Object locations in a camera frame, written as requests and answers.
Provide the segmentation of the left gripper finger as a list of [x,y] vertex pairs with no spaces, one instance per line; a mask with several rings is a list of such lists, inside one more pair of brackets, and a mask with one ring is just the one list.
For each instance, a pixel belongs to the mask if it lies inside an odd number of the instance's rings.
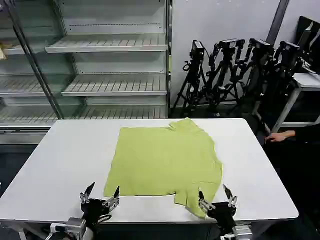
[[117,207],[117,205],[120,203],[120,186],[118,185],[113,197],[109,198],[108,200],[106,200],[103,205],[105,207]]
[[94,185],[95,185],[95,182],[93,182],[91,185],[89,185],[84,192],[81,192],[79,197],[80,197],[80,202],[82,204],[85,204],[85,203],[89,203],[89,196],[94,188]]

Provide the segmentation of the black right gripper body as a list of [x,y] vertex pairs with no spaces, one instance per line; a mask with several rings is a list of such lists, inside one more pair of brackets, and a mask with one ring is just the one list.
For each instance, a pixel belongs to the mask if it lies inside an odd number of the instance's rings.
[[215,219],[219,227],[233,228],[236,226],[236,222],[233,218],[237,210],[235,206],[229,205],[226,201],[213,202],[212,205],[214,208],[207,211],[207,216]]

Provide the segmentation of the person's hand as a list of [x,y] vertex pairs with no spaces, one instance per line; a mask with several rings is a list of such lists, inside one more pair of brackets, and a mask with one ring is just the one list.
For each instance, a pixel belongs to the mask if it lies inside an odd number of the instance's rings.
[[287,132],[271,133],[264,139],[264,142],[282,142],[286,140],[288,137],[290,137],[290,135],[288,135]]

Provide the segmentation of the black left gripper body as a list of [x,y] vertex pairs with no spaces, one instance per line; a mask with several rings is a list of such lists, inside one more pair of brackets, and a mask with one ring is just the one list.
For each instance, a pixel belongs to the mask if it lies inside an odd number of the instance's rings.
[[103,205],[105,201],[107,200],[89,198],[89,203],[81,203],[82,219],[88,227],[94,227],[112,217],[110,214],[112,207],[105,207]]

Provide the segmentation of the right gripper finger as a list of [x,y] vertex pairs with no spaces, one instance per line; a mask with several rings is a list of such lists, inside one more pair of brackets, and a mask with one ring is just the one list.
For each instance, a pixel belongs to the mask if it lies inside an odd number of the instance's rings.
[[216,209],[216,207],[212,203],[208,202],[205,199],[204,194],[201,190],[198,191],[198,205],[205,213],[212,212]]
[[228,206],[230,208],[235,208],[237,205],[238,197],[236,195],[233,195],[231,190],[225,184],[223,184],[222,186],[228,199]]

